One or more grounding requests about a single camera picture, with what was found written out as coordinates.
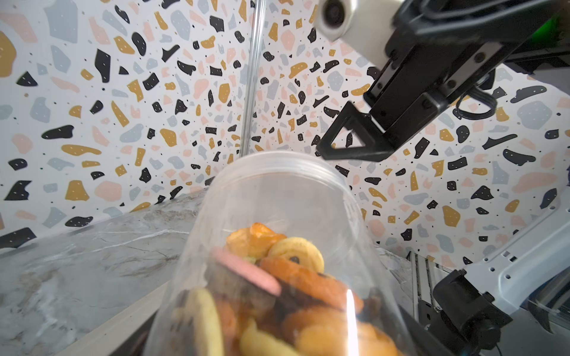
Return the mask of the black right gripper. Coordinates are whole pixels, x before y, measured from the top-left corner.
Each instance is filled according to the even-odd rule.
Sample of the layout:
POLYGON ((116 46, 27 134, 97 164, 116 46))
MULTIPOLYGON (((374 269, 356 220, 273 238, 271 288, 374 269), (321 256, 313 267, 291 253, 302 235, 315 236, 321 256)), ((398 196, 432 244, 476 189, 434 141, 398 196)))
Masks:
POLYGON ((347 102, 316 145, 324 160, 381 162, 466 96, 497 110, 499 65, 569 88, 567 1, 405 1, 384 46, 387 63, 365 94, 367 114, 347 102))

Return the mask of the clear plastic cookie jar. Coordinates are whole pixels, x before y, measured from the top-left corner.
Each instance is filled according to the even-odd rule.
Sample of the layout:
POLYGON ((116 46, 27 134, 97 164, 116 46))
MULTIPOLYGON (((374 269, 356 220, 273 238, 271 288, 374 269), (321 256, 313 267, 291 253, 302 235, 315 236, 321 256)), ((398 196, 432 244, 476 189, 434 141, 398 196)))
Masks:
POLYGON ((213 180, 145 355, 417 355, 343 176, 270 151, 213 180))

